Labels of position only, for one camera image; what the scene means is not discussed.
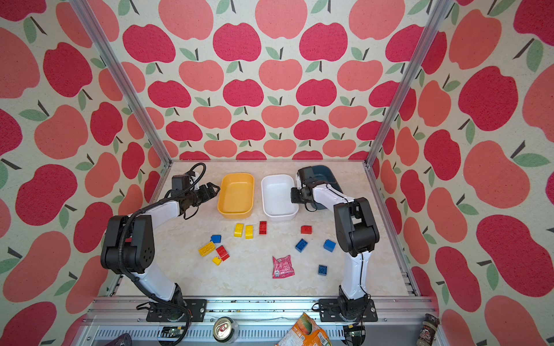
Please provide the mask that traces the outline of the yellow plastic bin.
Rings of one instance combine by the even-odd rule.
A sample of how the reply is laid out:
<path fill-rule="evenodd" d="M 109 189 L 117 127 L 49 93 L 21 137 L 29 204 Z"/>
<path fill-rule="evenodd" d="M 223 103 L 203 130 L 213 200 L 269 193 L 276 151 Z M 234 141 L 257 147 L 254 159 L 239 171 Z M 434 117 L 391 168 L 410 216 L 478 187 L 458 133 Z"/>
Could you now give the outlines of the yellow plastic bin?
<path fill-rule="evenodd" d="M 226 219 L 251 216 L 255 196 L 255 177 L 249 173 L 232 173 L 222 180 L 218 212 Z"/>

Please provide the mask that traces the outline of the dark teal plastic bin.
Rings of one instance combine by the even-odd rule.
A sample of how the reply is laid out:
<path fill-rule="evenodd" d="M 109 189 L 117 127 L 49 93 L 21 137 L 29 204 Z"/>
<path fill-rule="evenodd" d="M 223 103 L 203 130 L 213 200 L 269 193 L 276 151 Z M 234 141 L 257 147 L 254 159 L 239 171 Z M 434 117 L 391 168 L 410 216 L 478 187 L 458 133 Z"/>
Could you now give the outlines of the dark teal plastic bin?
<path fill-rule="evenodd" d="M 331 169 L 325 165 L 312 166 L 312 183 L 324 182 L 330 184 L 333 189 L 343 192 Z"/>

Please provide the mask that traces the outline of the white plastic bin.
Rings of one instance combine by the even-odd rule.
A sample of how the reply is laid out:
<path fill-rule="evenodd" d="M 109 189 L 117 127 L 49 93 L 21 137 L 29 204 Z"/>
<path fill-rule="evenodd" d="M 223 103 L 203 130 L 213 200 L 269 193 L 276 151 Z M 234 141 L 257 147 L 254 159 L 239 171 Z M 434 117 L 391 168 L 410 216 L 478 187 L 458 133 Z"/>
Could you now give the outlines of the white plastic bin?
<path fill-rule="evenodd" d="M 290 221 L 299 212 L 299 205 L 291 202 L 291 189 L 295 187 L 293 177 L 288 174 L 274 174 L 261 181 L 263 212 L 270 221 Z"/>

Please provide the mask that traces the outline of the red small lego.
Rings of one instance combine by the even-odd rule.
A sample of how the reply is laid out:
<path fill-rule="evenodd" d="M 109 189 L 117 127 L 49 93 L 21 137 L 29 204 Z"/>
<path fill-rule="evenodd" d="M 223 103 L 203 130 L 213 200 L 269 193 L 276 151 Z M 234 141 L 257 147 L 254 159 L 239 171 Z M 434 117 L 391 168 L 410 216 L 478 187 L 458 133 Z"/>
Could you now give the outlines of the red small lego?
<path fill-rule="evenodd" d="M 301 234 L 311 234 L 312 233 L 312 227 L 303 225 L 301 226 Z"/>

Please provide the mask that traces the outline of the yellow rounded lego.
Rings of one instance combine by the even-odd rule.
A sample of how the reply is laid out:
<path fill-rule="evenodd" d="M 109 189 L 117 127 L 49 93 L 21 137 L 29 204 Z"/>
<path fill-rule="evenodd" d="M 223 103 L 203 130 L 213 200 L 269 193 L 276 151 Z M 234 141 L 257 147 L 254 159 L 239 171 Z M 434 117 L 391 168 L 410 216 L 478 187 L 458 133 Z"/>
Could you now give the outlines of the yellow rounded lego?
<path fill-rule="evenodd" d="M 245 239 L 252 239 L 254 237 L 254 226 L 247 225 L 245 227 Z"/>
<path fill-rule="evenodd" d="M 245 225 L 243 223 L 237 223 L 235 225 L 234 237 L 241 238 L 244 232 Z"/>

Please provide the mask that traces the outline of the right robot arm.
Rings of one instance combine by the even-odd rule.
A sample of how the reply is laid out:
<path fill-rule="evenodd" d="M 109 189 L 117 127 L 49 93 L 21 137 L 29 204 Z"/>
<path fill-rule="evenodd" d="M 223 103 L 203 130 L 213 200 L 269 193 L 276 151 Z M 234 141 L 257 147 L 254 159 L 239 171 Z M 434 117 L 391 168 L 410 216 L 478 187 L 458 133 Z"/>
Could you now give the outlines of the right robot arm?
<path fill-rule="evenodd" d="M 369 305 L 367 271 L 372 251 L 380 240 L 369 201 L 343 193 L 333 173 L 323 165 L 299 169 L 296 181 L 297 186 L 291 189 L 292 203 L 333 212 L 336 242 L 347 256 L 339 286 L 339 311 L 346 321 L 358 320 Z"/>

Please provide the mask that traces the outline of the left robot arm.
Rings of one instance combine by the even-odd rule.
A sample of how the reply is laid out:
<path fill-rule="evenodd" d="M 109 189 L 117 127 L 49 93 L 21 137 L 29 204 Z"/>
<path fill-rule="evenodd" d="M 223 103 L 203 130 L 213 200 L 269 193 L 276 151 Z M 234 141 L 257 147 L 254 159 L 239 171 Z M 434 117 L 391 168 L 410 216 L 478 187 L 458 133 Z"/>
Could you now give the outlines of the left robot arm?
<path fill-rule="evenodd" d="M 102 246 L 102 267 L 127 277 L 155 307 L 173 310 L 179 317 L 189 314 L 180 287 L 155 263 L 154 230 L 215 198 L 219 191 L 213 183 L 171 190 L 167 197 L 131 215 L 112 217 Z"/>

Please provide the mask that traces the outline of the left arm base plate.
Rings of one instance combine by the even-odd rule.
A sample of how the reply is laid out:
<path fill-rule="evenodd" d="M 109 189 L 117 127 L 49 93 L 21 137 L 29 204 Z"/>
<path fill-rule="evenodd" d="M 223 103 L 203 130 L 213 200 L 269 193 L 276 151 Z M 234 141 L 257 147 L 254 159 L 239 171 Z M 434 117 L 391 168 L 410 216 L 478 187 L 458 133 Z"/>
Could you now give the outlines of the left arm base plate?
<path fill-rule="evenodd" d="M 146 320 L 160 323 L 202 322 L 206 314 L 206 299 L 186 299 L 185 307 L 149 302 Z"/>

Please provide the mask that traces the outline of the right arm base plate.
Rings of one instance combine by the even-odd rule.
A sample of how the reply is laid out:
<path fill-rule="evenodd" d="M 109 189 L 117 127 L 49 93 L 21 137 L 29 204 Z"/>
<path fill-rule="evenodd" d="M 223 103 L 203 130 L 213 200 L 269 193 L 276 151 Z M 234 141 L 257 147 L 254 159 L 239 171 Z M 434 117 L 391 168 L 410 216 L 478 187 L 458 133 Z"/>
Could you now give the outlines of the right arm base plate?
<path fill-rule="evenodd" d="M 372 299 L 322 298 L 312 309 L 320 314 L 322 322 L 377 322 L 379 319 Z"/>

